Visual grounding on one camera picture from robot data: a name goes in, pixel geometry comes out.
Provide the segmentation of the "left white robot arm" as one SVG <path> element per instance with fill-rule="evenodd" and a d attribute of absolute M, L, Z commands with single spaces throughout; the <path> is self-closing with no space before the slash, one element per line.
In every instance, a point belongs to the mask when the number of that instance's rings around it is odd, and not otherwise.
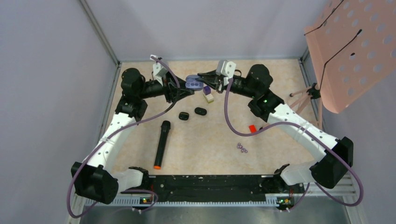
<path fill-rule="evenodd" d="M 69 199 L 75 192 L 78 196 L 110 204 L 118 193 L 127 189 L 146 192 L 150 181 L 144 177 L 143 169 L 129 168 L 111 174 L 118 153 L 137 125 L 157 118 L 143 119 L 147 98 L 164 96 L 174 106 L 177 101 L 194 95 L 194 91 L 186 87 L 186 81 L 173 77 L 168 71 L 158 80 L 146 80 L 138 69 L 126 69 L 121 75 L 121 88 L 122 96 L 104 135 L 83 162 L 75 162 L 71 167 Z"/>

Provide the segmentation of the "silver lilac oval case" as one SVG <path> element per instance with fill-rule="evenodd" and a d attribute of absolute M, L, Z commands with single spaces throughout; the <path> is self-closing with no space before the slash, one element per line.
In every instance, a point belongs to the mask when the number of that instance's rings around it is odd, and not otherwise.
<path fill-rule="evenodd" d="M 198 75 L 188 75 L 185 78 L 185 87 L 189 90 L 193 91 L 201 91 L 204 88 L 204 83 L 197 80 L 199 78 Z"/>

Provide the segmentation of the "red block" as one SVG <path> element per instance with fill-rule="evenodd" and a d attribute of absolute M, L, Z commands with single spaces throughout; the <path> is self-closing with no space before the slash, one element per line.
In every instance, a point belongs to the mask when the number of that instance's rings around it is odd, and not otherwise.
<path fill-rule="evenodd" d="M 249 125 L 248 128 L 249 128 L 251 133 L 257 132 L 257 129 L 256 129 L 255 125 Z"/>

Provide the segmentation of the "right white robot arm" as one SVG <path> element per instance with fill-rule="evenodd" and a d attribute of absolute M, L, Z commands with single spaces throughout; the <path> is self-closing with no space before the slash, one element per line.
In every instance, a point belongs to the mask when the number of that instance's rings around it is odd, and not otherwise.
<path fill-rule="evenodd" d="M 218 93 L 226 92 L 251 98 L 248 107 L 252 114 L 261 118 L 271 128 L 276 126 L 303 146 L 313 161 L 284 165 L 276 171 L 274 187 L 287 192 L 293 185 L 315 182 L 333 189 L 353 164 L 353 142 L 343 137 L 338 139 L 318 129 L 303 119 L 283 99 L 270 90 L 273 78 L 263 64 L 253 65 L 246 77 L 234 75 L 235 65 L 207 73 L 199 73 L 197 80 Z"/>

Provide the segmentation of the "oval black charging case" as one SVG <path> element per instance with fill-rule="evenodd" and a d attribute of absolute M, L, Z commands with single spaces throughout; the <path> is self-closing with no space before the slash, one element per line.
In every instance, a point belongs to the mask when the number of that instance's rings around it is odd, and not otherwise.
<path fill-rule="evenodd" d="M 200 115 L 200 116 L 205 116 L 205 115 L 207 114 L 207 110 L 206 110 L 205 108 L 201 108 L 201 107 L 196 107 L 196 108 L 194 109 L 194 112 L 195 112 L 197 115 Z"/>

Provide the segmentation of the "small black earbud case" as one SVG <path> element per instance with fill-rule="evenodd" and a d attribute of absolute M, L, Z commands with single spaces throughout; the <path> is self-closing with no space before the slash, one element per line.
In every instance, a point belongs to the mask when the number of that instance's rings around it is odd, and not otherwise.
<path fill-rule="evenodd" d="M 183 121 L 187 121 L 189 119 L 189 117 L 190 117 L 190 115 L 187 112 L 180 112 L 178 115 L 178 118 Z"/>

